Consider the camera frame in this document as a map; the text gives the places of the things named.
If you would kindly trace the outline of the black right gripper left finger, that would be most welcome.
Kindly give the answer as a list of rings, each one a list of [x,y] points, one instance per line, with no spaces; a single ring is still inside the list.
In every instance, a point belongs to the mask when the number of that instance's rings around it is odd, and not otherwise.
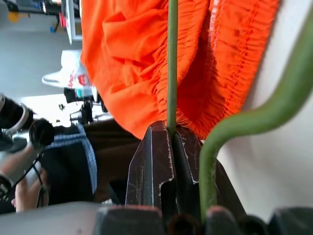
[[[125,204],[153,206],[163,215],[177,212],[174,156],[163,121],[148,127],[131,160]]]

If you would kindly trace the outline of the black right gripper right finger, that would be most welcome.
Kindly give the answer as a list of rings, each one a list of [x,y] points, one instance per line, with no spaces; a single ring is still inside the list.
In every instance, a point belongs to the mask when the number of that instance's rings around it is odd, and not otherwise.
[[[202,143],[190,130],[177,127],[172,149],[176,169],[177,203],[179,213],[187,213],[201,219],[199,197],[199,159]],[[220,162],[216,164],[216,187],[218,205],[227,208],[240,219],[245,209]]]

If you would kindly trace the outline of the orange fabric shorts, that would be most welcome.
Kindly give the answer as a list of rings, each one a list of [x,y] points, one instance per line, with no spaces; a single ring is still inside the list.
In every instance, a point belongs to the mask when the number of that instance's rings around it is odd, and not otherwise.
[[[117,123],[138,139],[167,120],[173,0],[82,0],[81,61]],[[205,139],[240,112],[280,0],[178,0],[177,124]]]

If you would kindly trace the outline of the person's bare hand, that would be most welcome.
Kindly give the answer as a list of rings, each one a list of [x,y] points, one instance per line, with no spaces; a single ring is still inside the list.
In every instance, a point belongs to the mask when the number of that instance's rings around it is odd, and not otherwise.
[[[47,172],[42,169],[40,177],[44,186],[44,206],[49,203],[49,186],[47,184]],[[16,212],[27,211],[37,207],[38,196],[42,188],[40,180],[37,179],[31,186],[27,185],[26,179],[22,179],[15,190],[15,198],[11,201]]]

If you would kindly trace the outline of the person in dark clothes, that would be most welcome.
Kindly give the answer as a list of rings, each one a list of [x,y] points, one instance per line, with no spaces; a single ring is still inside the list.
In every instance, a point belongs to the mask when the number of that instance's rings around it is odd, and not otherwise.
[[[54,142],[40,159],[47,173],[48,204],[109,200],[109,184],[127,177],[140,140],[113,119],[54,130]]]

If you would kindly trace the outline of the black stand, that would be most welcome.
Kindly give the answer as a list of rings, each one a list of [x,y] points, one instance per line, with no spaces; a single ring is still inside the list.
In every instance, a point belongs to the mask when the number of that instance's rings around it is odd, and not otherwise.
[[[108,113],[102,98],[97,94],[96,98],[92,93],[91,88],[87,89],[69,89],[64,88],[64,96],[67,104],[81,102],[81,107],[78,111],[69,114],[69,121],[73,124],[78,122],[79,124],[90,124],[94,122],[94,118],[102,117],[105,113]],[[102,114],[93,116],[92,109],[95,105],[101,107]]]

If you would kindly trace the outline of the white plastic bag red print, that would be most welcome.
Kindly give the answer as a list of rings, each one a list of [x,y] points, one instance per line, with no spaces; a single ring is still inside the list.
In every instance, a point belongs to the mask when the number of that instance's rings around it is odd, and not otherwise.
[[[81,49],[63,50],[61,55],[62,68],[42,77],[46,85],[67,88],[84,89],[93,87],[85,66],[81,63]]]

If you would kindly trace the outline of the dark desk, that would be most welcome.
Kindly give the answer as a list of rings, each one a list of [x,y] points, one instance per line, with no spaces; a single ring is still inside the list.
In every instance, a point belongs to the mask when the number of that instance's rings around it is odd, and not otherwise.
[[[10,12],[58,15],[62,0],[2,0]]]

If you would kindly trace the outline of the yellow round object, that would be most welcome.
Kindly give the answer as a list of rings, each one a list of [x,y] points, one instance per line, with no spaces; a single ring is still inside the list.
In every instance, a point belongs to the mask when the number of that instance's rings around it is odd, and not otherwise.
[[[30,15],[28,13],[21,12],[8,12],[8,20],[12,23],[17,23],[21,19],[29,18]]]

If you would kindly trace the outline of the white shelf frame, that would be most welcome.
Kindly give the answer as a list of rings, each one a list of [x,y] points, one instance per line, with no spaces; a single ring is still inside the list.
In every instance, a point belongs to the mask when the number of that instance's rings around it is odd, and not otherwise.
[[[77,25],[81,23],[82,0],[61,0],[61,12],[67,17],[67,35],[69,43],[82,41],[82,34],[77,34]]]

